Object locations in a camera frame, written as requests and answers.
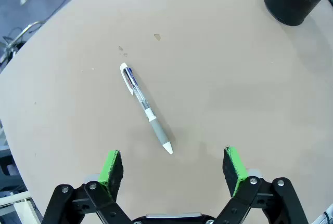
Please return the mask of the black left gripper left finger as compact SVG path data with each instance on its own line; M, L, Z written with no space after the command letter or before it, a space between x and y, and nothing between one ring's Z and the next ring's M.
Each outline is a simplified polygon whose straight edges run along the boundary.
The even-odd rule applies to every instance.
M132 223L116 203L122 178L121 153L110 151L97 180L54 189L42 223L81 223L87 214L96 214L102 223Z

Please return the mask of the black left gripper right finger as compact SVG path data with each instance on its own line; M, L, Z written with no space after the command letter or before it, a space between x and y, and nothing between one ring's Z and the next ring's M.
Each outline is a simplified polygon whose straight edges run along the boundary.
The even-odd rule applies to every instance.
M243 223L251 209L261 209L268 223L308 223L296 191L288 178L272 182L250 175L236 148L226 147L222 171L231 199L214 223Z

